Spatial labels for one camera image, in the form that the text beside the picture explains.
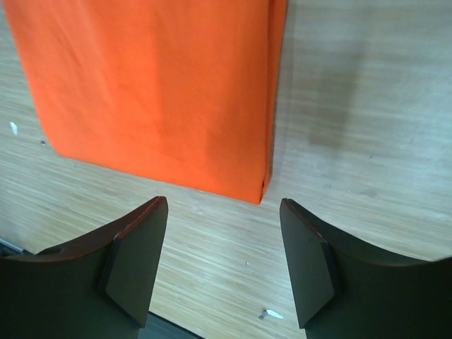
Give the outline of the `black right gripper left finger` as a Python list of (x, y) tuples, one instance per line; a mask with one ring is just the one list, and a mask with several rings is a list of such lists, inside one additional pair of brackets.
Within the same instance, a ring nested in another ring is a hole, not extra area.
[(68, 242), (3, 257), (1, 337), (137, 338), (167, 215), (167, 199), (158, 196)]

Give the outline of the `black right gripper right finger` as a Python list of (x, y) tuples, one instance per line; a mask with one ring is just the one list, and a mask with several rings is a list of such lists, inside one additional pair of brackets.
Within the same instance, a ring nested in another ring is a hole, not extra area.
[(292, 199), (280, 226), (299, 327), (308, 338), (450, 338), (451, 259), (370, 244)]

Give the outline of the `orange t shirt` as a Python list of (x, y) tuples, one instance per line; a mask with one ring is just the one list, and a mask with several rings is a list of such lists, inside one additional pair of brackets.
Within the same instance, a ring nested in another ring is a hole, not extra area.
[(260, 203), (286, 1), (4, 1), (64, 157)]

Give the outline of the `tiny white paper scrap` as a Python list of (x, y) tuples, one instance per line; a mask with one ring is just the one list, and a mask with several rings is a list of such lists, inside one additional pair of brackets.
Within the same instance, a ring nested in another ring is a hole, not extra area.
[(18, 135), (18, 127), (17, 127), (17, 125), (14, 123), (14, 122), (10, 122), (10, 127), (11, 127), (11, 130), (12, 130), (12, 133), (15, 135), (15, 136), (17, 136)]

